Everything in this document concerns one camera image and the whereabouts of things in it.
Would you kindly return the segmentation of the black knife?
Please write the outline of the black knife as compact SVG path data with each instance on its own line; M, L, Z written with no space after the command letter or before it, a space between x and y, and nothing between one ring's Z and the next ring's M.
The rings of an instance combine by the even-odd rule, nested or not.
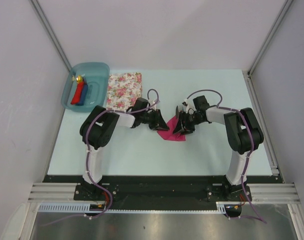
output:
M175 114L176 119L179 118L179 115L180 115L179 106L176 106L176 114Z

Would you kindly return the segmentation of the magenta paper napkin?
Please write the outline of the magenta paper napkin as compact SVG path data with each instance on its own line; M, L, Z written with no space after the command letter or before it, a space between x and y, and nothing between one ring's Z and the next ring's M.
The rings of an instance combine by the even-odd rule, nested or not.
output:
M176 117L172 117L168 122L167 126L169 127L168 131L165 130L158 130L158 135L166 141L173 141L173 142L185 142L186 137L185 135L181 135L179 133L173 133L174 128L176 127L176 124L178 123L178 120Z

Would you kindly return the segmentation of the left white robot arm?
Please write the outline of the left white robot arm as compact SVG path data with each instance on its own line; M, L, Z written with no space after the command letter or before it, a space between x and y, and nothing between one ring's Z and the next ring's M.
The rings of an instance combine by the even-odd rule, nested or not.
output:
M86 145L85 172L79 190L81 194L96 200L105 192L97 184L103 177L102 151L111 140L116 127L134 129L140 124L147 124L153 131L169 131L160 110L155 108L157 102L149 102L140 97L126 111L106 109L99 105L93 109L79 131Z

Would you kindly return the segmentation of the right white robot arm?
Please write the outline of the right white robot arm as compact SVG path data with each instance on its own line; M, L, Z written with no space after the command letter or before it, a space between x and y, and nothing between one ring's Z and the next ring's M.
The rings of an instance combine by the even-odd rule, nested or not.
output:
M264 135L251 108L241 110L210 105L205 96L193 99L194 109L189 112L187 101L176 107L177 123L173 134L188 135L201 123L225 126L232 156L230 166L218 194L228 201L246 199L247 170L252 153L264 142Z

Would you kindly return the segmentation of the black fork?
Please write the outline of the black fork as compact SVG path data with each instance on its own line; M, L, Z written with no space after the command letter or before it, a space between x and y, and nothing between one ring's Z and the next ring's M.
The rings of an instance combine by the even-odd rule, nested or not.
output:
M183 113L184 112L184 105L179 105L178 110L179 110L179 113Z

